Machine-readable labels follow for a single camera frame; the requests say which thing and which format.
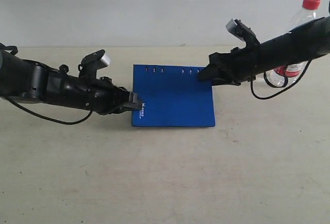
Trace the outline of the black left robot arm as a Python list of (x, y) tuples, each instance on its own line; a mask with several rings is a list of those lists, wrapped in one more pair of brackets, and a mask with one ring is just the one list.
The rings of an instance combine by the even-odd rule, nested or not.
[(1, 45), (1, 97), (18, 103), (44, 103), (91, 110), (100, 115), (141, 110), (137, 93), (116, 86), (96, 73), (110, 64), (105, 50), (85, 56), (78, 65), (79, 76), (69, 75), (69, 67), (52, 68), (44, 63), (16, 56), (16, 46)]

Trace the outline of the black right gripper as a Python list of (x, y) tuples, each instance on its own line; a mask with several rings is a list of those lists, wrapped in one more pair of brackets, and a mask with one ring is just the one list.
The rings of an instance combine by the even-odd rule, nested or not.
[(235, 47), (227, 53), (214, 52), (209, 55), (209, 64), (197, 74), (199, 81), (212, 81), (215, 86), (239, 86), (251, 82), (260, 74), (258, 60), (260, 45)]

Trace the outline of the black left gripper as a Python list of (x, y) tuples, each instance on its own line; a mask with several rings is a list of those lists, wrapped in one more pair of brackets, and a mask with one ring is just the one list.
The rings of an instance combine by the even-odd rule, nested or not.
[(121, 114), (143, 107), (137, 93), (117, 87), (109, 80), (91, 83), (71, 76), (61, 82), (61, 103), (64, 107), (92, 110), (99, 115)]

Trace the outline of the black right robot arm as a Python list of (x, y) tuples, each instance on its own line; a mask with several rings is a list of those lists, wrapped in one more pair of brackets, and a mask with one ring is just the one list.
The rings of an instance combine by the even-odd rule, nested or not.
[(200, 82), (211, 81), (214, 86), (239, 86), (277, 67), (329, 54), (329, 17), (314, 19), (263, 43), (239, 19), (231, 19), (226, 29), (244, 41), (245, 47), (235, 47), (228, 53), (210, 54), (208, 65), (197, 74)]

